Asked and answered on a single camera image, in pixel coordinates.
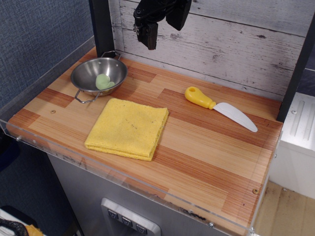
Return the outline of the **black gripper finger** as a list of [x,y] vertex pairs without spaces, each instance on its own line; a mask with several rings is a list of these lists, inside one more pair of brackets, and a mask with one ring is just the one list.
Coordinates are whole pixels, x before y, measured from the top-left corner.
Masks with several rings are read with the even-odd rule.
[[166,15],[166,21],[180,31],[186,22],[191,7],[191,0],[177,0]]
[[155,50],[157,45],[158,24],[148,23],[136,27],[137,39],[149,50]]

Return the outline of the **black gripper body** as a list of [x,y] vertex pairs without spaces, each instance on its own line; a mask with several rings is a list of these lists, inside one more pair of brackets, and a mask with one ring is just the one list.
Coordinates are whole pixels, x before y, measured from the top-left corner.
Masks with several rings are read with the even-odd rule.
[[175,0],[141,0],[133,16],[137,27],[163,20],[173,10]]

